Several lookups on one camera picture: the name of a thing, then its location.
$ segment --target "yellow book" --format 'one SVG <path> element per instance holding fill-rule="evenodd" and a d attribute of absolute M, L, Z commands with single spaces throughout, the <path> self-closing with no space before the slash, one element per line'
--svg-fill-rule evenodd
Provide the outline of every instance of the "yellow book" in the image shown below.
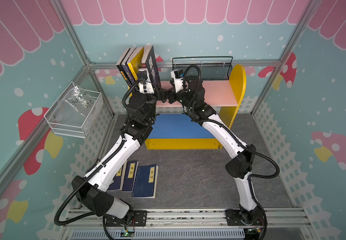
<path fill-rule="evenodd" d="M 132 55 L 130 55 L 127 61 L 129 69 L 132 72 L 134 79 L 136 79 L 136 81 L 138 79 L 137 78 L 138 69 L 142 68 L 141 59 L 143 55 L 144 55 L 144 47 L 136 48 L 136 50 L 134 50 L 134 52 L 132 53 Z"/>

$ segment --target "black mounting plate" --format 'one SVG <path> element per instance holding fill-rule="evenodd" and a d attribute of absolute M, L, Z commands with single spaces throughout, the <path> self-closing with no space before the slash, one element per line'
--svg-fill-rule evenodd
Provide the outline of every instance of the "black mounting plate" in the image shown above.
<path fill-rule="evenodd" d="M 145 227 L 147 222 L 147 211 L 133 211 L 134 215 L 134 226 L 135 227 Z M 107 227 L 123 227 L 118 223 L 118 219 L 107 218 L 106 220 Z"/>
<path fill-rule="evenodd" d="M 246 224 L 244 224 L 241 221 L 242 218 L 240 215 L 240 209 L 228 209 L 225 211 L 225 215 L 226 215 L 226 222 L 228 223 L 228 226 L 246 226 Z M 261 218 L 262 221 L 264 220 L 264 213 L 262 212 L 260 208 L 257 208 L 257 212 L 255 216 Z M 261 221 L 258 218 L 256 218 L 254 221 L 256 222 L 256 224 L 253 223 L 252 226 L 262 225 Z"/>

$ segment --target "book cover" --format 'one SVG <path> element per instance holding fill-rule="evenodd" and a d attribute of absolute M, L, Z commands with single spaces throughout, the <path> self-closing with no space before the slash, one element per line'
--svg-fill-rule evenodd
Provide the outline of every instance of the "book cover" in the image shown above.
<path fill-rule="evenodd" d="M 154 55 L 154 48 L 151 46 L 149 54 L 144 63 L 142 63 L 144 68 L 147 68 L 149 71 L 150 81 L 156 84 L 159 88 L 161 88 L 160 75 L 158 74 L 156 56 Z"/>
<path fill-rule="evenodd" d="M 116 175 L 113 178 L 113 183 L 109 185 L 107 191 L 121 191 L 122 186 L 124 183 L 124 177 L 125 177 L 125 171 L 124 168 L 126 167 L 127 162 L 124 163 L 124 165 L 121 166 L 121 168 L 118 170 Z"/>
<path fill-rule="evenodd" d="M 132 197 L 155 198 L 158 166 L 138 166 Z"/>
<path fill-rule="evenodd" d="M 128 53 L 125 55 L 124 59 L 122 60 L 122 63 L 121 63 L 121 66 L 122 66 L 122 69 L 124 70 L 126 76 L 128 77 L 128 80 L 130 82 L 130 84 L 133 84 L 136 80 L 134 79 L 133 77 L 133 74 L 132 72 L 130 71 L 129 69 L 129 66 L 127 64 L 128 62 L 128 59 L 130 57 L 130 55 L 132 55 L 132 53 L 134 52 L 134 50 L 136 50 L 136 48 L 131 48 Z"/>
<path fill-rule="evenodd" d="M 141 59 L 144 55 L 144 47 L 139 47 L 134 50 L 132 55 L 128 59 L 128 67 L 134 76 L 134 79 L 137 80 L 138 69 L 142 68 Z"/>
<path fill-rule="evenodd" d="M 125 178 L 122 186 L 123 192 L 133 191 L 134 180 L 136 179 L 138 161 L 128 161 L 125 168 Z"/>
<path fill-rule="evenodd" d="M 122 53 L 121 57 L 118 59 L 118 62 L 116 64 L 118 70 L 120 71 L 122 77 L 124 78 L 125 82 L 131 86 L 130 81 L 128 79 L 128 76 L 126 75 L 126 73 L 124 72 L 123 68 L 122 68 L 122 61 L 124 60 L 125 56 L 128 54 L 130 48 L 125 48 L 124 52 Z"/>

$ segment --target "pink shelf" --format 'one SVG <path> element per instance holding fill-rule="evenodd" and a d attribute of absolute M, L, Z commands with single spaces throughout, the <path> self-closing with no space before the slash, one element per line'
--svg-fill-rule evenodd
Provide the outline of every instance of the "pink shelf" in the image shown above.
<path fill-rule="evenodd" d="M 232 86 L 228 80 L 204 81 L 202 86 L 205 88 L 205 102 L 212 107 L 232 107 L 237 106 L 237 100 L 234 96 Z M 161 81 L 161 87 L 169 89 L 172 87 L 169 81 Z M 169 104 L 157 102 L 157 107 L 177 107 L 181 106 L 177 101 Z"/>

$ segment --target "yellow label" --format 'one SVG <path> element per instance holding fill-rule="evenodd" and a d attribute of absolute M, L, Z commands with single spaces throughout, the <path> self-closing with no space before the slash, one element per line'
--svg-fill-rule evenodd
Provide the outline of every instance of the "yellow label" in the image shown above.
<path fill-rule="evenodd" d="M 154 168 L 155 168 L 155 167 L 151 167 L 151 168 L 150 168 L 149 182 L 153 182 L 153 181 L 154 181 Z"/>
<path fill-rule="evenodd" d="M 121 170 L 122 170 L 122 167 L 118 170 L 118 172 L 116 174 L 117 177 L 121 176 Z"/>
<path fill-rule="evenodd" d="M 128 178 L 133 178 L 134 168 L 135 168 L 135 167 L 136 167 L 136 164 L 135 164 L 135 163 L 131 163 L 131 164 L 130 164 Z"/>

